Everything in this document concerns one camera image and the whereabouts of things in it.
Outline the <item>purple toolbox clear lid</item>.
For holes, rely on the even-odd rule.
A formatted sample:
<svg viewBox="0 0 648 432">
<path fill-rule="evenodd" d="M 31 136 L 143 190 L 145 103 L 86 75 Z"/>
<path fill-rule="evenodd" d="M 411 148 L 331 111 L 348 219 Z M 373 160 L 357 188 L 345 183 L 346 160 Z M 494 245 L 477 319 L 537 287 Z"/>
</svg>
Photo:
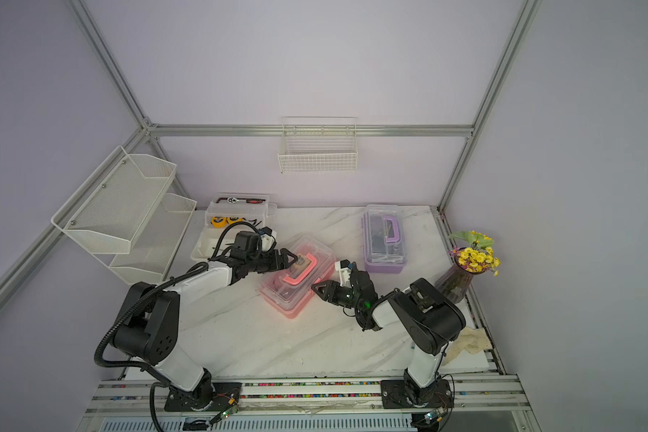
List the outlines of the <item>purple toolbox clear lid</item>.
<svg viewBox="0 0 648 432">
<path fill-rule="evenodd" d="M 369 273 L 398 275 L 407 264 L 401 208 L 371 204 L 362 218 L 363 259 Z"/>
</svg>

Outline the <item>pink toolbox clear lid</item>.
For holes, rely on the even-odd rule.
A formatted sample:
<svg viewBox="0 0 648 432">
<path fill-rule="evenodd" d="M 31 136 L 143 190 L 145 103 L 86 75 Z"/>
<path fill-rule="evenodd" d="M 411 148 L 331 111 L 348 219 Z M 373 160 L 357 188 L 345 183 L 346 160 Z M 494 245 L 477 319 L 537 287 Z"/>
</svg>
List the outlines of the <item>pink toolbox clear lid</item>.
<svg viewBox="0 0 648 432">
<path fill-rule="evenodd" d="M 307 235 L 287 248 L 297 255 L 296 263 L 266 277 L 259 293 L 276 311 L 293 319 L 315 295 L 311 286 L 331 277 L 337 259 L 331 248 Z"/>
</svg>

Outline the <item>white toolbox clear lid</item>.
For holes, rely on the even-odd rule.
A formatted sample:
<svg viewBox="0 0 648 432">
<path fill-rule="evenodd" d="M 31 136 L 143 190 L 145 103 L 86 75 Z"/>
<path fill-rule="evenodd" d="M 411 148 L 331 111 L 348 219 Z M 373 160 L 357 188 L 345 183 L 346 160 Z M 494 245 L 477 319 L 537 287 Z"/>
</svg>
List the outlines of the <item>white toolbox clear lid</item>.
<svg viewBox="0 0 648 432">
<path fill-rule="evenodd" d="M 204 227 L 191 253 L 194 262 L 209 259 L 219 237 L 236 222 L 246 221 L 258 229 L 275 220 L 277 204 L 267 194 L 216 194 L 204 213 Z"/>
</svg>

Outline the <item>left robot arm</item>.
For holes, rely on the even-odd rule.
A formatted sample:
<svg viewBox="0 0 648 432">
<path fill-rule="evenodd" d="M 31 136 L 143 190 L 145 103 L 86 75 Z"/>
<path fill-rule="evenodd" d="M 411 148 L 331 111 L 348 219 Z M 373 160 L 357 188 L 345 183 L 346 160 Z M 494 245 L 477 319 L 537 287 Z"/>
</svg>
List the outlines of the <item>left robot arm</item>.
<svg viewBox="0 0 648 432">
<path fill-rule="evenodd" d="M 248 221 L 225 227 L 205 261 L 183 275 L 161 284 L 139 282 L 131 286 L 111 328 L 95 349 L 95 364 L 102 368 L 138 368 L 155 378 L 149 389 L 149 414 L 155 430 L 158 420 L 156 390 L 165 387 L 190 410 L 212 407 L 219 398 L 211 373 L 190 358 L 178 344 L 181 303 L 229 287 L 251 273 L 286 270 L 298 260 L 279 248 L 268 227 Z"/>
</svg>

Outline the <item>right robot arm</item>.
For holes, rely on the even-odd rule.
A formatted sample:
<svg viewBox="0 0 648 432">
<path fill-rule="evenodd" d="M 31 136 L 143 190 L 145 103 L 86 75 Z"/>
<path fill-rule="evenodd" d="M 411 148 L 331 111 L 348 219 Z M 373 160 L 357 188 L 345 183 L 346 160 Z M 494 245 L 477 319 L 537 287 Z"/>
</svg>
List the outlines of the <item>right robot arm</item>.
<svg viewBox="0 0 648 432">
<path fill-rule="evenodd" d="M 351 309 L 363 331 L 400 324 L 414 344 L 403 378 L 380 383 L 383 408 L 452 410 L 453 385 L 442 377 L 440 367 L 448 347 L 466 327 L 462 311 L 424 278 L 381 296 L 369 273 L 355 263 L 341 264 L 338 280 L 316 282 L 311 291 L 324 302 Z"/>
</svg>

